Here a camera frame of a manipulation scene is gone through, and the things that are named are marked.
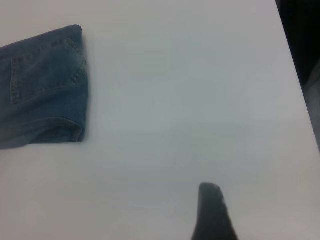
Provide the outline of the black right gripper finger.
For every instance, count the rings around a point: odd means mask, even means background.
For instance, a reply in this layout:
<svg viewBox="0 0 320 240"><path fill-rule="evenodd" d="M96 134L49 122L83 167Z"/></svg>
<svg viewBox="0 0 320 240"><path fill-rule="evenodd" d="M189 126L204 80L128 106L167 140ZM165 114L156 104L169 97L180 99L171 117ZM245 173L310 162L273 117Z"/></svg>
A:
<svg viewBox="0 0 320 240"><path fill-rule="evenodd" d="M238 240L221 188L201 183L193 240Z"/></svg>

